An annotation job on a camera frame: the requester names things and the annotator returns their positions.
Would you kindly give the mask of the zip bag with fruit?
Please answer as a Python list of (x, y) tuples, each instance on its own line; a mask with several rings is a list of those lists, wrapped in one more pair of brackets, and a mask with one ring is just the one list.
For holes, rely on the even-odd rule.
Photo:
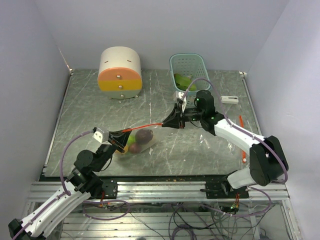
[(117, 149), (115, 153), (121, 156), (136, 155), (150, 149), (158, 141), (161, 127), (161, 123), (151, 123), (118, 131), (121, 137), (126, 137), (126, 142), (122, 150)]

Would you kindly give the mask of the dark red fake fruit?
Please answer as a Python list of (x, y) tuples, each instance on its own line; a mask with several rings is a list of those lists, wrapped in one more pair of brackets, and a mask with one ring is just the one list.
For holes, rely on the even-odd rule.
[(154, 137), (151, 129), (140, 129), (135, 134), (135, 141), (140, 145), (148, 144)]

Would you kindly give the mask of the green fake leafy vegetable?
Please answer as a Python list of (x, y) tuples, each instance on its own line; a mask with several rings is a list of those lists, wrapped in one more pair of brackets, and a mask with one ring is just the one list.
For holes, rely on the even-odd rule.
[(185, 91), (190, 86), (192, 80), (187, 76), (182, 76), (178, 73), (175, 73), (174, 75), (174, 81), (178, 89)]

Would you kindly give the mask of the zip bag with fake food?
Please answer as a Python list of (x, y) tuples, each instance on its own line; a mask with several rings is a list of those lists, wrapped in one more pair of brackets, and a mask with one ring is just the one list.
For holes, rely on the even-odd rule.
[(240, 166), (248, 163), (247, 154), (230, 140), (225, 140), (209, 133), (201, 133), (199, 136), (199, 145), (201, 149), (208, 149), (220, 157), (223, 155), (235, 156), (236, 159), (240, 160)]

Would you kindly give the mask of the light blue plastic basket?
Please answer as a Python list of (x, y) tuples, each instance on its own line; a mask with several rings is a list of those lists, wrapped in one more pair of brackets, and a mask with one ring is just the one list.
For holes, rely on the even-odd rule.
[(170, 77), (175, 91), (184, 92), (177, 88), (174, 74), (190, 78), (192, 81), (198, 78), (210, 80), (203, 58), (196, 53), (178, 53), (169, 59)]

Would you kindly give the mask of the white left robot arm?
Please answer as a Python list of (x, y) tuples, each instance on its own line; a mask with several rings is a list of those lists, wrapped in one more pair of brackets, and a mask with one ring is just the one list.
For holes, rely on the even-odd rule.
[(68, 177), (60, 175), (61, 187), (38, 209), (23, 219), (13, 219), (9, 234), (13, 240), (44, 240), (70, 212), (82, 203), (106, 204), (115, 202), (118, 184), (97, 176), (116, 151), (124, 153), (132, 129), (104, 131), (93, 128), (74, 137), (63, 149), (65, 153), (76, 140), (91, 134), (100, 142), (97, 151), (82, 150)]

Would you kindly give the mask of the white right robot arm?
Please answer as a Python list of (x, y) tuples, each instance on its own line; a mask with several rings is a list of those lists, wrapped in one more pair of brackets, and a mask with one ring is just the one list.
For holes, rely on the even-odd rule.
[(256, 135), (233, 123), (216, 111), (214, 97), (208, 90), (196, 93), (193, 107), (186, 107), (182, 92), (176, 95), (173, 110), (162, 127), (183, 129), (187, 122), (199, 122), (202, 129), (233, 143), (249, 156), (246, 168), (229, 173), (222, 180), (220, 192), (224, 197), (233, 197), (242, 187), (264, 187), (281, 176), (288, 177), (289, 165), (277, 137)]

